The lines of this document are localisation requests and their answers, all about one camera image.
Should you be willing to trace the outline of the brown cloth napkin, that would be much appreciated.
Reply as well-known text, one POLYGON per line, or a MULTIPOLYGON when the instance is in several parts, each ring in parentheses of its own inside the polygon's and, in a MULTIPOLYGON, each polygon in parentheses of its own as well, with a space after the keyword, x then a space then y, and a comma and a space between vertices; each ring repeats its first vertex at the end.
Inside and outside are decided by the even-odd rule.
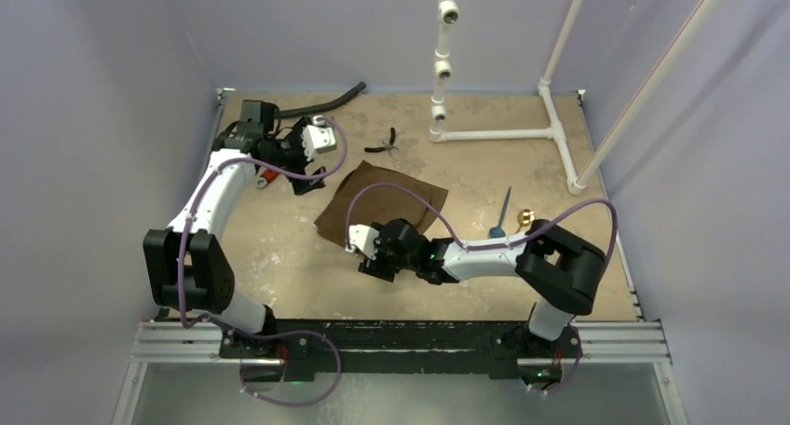
POLYGON ((342 180, 314 225, 322 238, 342 247, 347 211, 355 201, 351 214, 353 225, 384 225, 394 219, 404 219, 424 233, 437 219, 424 203, 440 211, 447 197, 445 188, 364 160, 342 180))

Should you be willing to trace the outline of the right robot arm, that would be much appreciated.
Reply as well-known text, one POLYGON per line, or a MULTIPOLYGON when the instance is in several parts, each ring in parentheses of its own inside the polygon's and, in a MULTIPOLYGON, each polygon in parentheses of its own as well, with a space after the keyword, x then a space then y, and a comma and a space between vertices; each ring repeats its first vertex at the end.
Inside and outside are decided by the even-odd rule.
POLYGON ((610 254, 548 221, 524 233, 487 240, 427 239, 411 223, 351 225, 347 248, 363 256, 361 273, 393 281, 403 270, 430 284, 514 277, 539 296, 523 332, 525 349, 544 357, 576 317, 593 310, 610 254))

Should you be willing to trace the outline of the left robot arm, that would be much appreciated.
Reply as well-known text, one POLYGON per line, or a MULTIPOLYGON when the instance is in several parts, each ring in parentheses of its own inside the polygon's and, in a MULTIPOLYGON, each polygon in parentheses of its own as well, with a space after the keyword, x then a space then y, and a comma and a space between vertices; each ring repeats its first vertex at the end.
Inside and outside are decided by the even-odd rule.
POLYGON ((211 143, 206 170, 184 207, 160 229, 143 238, 152 297, 179 314, 185 328, 213 322, 241 337, 253 358, 272 355, 278 328, 271 307, 236 287, 221 240, 245 188, 262 171, 285 175, 297 195, 324 185, 324 167, 308 173, 318 153, 337 146, 334 127, 323 116, 303 116, 283 129, 274 103, 245 100, 237 120, 211 143))

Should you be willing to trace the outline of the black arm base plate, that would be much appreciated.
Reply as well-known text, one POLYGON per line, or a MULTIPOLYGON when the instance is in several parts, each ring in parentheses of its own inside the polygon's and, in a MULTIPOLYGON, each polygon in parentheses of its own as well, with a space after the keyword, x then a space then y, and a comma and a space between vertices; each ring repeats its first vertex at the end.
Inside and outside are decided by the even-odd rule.
POLYGON ((278 319, 279 337, 224 331, 222 359, 269 363, 287 381, 318 373, 486 375, 557 382, 561 364, 581 356, 578 332, 555 341, 529 333, 524 321, 385 321, 278 319))

